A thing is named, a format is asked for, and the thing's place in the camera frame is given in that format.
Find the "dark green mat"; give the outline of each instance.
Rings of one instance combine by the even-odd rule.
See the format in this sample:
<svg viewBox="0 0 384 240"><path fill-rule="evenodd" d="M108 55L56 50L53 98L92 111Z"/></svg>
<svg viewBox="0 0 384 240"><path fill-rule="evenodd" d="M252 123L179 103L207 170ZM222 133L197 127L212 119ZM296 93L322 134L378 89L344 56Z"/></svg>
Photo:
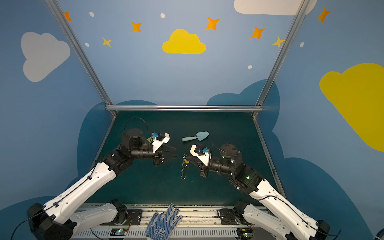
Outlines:
<svg viewBox="0 0 384 240"><path fill-rule="evenodd" d="M135 160L133 166L104 185L86 202L106 203L119 199L126 204L234 205L242 199L260 205L236 190L227 178L214 172L210 172L208 178L201 177L192 164L186 179L180 178L184 152L189 151L191 145L199 143L210 148L211 142L217 147L224 143L234 144L242 152L243 162L262 173L276 188L250 113L120 112L100 157L119 145L124 125L132 116L144 119L150 133L159 130L169 133L167 144L176 148L178 158L157 167L152 165L152 160ZM130 120L126 130L133 127L142 129L144 136L149 137L141 120ZM195 136L202 131L209 132L202 142L197 139L181 141L182 137ZM219 156L218 150L213 150L213 154Z"/></svg>

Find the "blue glove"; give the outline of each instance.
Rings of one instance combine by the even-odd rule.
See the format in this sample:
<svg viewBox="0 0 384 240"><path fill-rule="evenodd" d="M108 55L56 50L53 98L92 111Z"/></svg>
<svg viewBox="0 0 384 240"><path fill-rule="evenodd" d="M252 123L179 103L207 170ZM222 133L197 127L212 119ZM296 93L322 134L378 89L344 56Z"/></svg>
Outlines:
<svg viewBox="0 0 384 240"><path fill-rule="evenodd" d="M166 212L161 214L155 212L147 226L146 237L153 240L167 240L183 218L182 215L177 216L178 214L179 209L173 204L169 205Z"/></svg>

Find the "star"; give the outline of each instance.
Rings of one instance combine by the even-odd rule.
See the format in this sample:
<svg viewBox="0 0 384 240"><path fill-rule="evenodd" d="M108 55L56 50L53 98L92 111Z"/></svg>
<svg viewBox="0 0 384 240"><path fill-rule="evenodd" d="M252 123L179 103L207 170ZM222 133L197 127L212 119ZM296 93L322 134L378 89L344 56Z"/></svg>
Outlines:
<svg viewBox="0 0 384 240"><path fill-rule="evenodd" d="M104 40L103 45L108 45L109 47L111 47L111 46L109 45L109 42L112 41L112 40L107 41L107 40L105 40L104 38L103 38L103 40Z"/></svg>
<svg viewBox="0 0 384 240"><path fill-rule="evenodd" d="M317 19L321 20L321 22L323 23L325 17L328 16L328 14L329 14L330 12L331 12L331 11L327 11L327 10L325 10L325 8L324 8L323 12L321 13L321 15L320 15Z"/></svg>
<svg viewBox="0 0 384 240"><path fill-rule="evenodd" d="M264 30L265 30L265 28L264 29L258 29L257 27L255 27L255 32L253 33L251 38L258 38L258 39L260 39L262 37L262 33L263 33Z"/></svg>
<svg viewBox="0 0 384 240"><path fill-rule="evenodd" d="M219 21L219 19L212 20L212 19L208 18L208 26L205 30L213 29L216 31L216 24L218 23L218 21Z"/></svg>
<svg viewBox="0 0 384 240"><path fill-rule="evenodd" d="M135 23L131 22L131 24L133 26L132 32L137 31L137 32L141 33L141 30L140 30L141 23L135 24Z"/></svg>
<svg viewBox="0 0 384 240"><path fill-rule="evenodd" d="M65 16L65 18L68 20L68 21L72 21L72 19L70 18L70 12L66 12L66 13L64 13L64 16Z"/></svg>
<svg viewBox="0 0 384 240"><path fill-rule="evenodd" d="M280 39L280 36L278 36L278 37L277 37L277 42L274 43L274 44L272 44L272 46L273 46L273 45L277 45L277 46L280 48L281 43L284 42L284 41L285 41L285 39L281 40L281 39Z"/></svg>

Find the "trowel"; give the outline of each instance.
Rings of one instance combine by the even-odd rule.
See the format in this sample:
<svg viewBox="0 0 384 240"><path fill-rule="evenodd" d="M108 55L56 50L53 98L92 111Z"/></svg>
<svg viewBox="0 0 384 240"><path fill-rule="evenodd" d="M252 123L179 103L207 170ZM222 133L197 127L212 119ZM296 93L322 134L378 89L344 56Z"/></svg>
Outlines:
<svg viewBox="0 0 384 240"><path fill-rule="evenodd" d="M183 137L181 140L185 142L185 141L189 141L197 138L199 141L202 141L204 140L204 138L208 137L208 135L209 135L209 132L198 132L196 133L195 137Z"/></svg>

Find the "glove finger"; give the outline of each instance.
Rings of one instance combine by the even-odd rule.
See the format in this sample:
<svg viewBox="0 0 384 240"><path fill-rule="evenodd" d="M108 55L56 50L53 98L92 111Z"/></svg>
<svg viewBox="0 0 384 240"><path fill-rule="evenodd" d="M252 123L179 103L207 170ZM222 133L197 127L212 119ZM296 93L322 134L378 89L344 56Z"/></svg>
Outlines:
<svg viewBox="0 0 384 240"><path fill-rule="evenodd" d="M172 226L172 227L176 227L182 219L183 219L183 216L182 216L182 215L178 216L178 217L173 221L173 223L171 224L171 226Z"/></svg>
<svg viewBox="0 0 384 240"><path fill-rule="evenodd" d="M175 207L175 205L170 204L162 219L168 220L168 217L170 216L170 214L173 211L174 207Z"/></svg>
<svg viewBox="0 0 384 240"><path fill-rule="evenodd" d="M159 216L159 213L158 212L155 212L154 214L153 214L153 216L152 216L152 219L149 221L149 224L148 224L148 226L154 226L154 224L155 224L155 222L156 222L156 220L157 220L157 218L158 218L158 216Z"/></svg>
<svg viewBox="0 0 384 240"><path fill-rule="evenodd" d="M174 211L173 211L171 217L169 218L169 221L170 221L170 222L173 222L173 220L175 220L175 218L176 218L177 215L179 214L179 211L180 211L180 210L179 210L178 208L174 208Z"/></svg>

